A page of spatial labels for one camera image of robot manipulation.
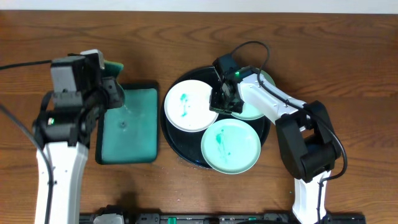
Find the green yellow sponge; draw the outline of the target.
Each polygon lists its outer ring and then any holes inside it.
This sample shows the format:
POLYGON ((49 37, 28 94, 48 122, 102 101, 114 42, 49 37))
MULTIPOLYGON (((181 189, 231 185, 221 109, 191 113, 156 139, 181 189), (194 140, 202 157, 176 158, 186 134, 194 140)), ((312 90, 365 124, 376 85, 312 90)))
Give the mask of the green yellow sponge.
POLYGON ((122 63, 105 60, 103 77, 113 77, 117 79, 123 69, 124 65, 122 63))

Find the white plate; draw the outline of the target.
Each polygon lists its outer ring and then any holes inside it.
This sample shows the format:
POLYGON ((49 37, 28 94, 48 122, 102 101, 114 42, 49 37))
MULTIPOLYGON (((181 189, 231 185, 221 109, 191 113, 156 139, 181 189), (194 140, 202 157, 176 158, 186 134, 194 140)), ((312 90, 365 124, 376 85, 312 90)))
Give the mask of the white plate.
POLYGON ((212 87, 199 80, 184 80, 167 93, 164 112, 167 120, 177 129, 189 133, 205 130, 218 118, 210 111, 212 87))

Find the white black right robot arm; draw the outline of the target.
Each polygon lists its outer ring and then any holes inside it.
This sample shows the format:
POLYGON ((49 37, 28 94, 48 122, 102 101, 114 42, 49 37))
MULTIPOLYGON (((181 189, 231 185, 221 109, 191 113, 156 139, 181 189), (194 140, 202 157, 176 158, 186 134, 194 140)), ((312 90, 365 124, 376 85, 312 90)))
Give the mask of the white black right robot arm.
POLYGON ((325 185, 341 177, 348 166, 326 107, 319 101, 297 100, 252 70, 225 73, 218 81, 220 85, 211 91, 210 110, 230 114, 249 104, 274 123, 280 157, 295 181, 295 219, 322 223, 325 185))

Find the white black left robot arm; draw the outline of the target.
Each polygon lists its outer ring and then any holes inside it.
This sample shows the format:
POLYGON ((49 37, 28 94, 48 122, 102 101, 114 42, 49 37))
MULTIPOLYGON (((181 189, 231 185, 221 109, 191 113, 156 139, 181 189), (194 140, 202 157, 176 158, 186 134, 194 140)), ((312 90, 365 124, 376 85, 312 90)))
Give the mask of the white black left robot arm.
POLYGON ((81 182, 88 160, 91 133, 109 109, 124 103, 114 77, 54 78, 34 121, 39 140, 39 188, 36 223, 78 223, 81 182))

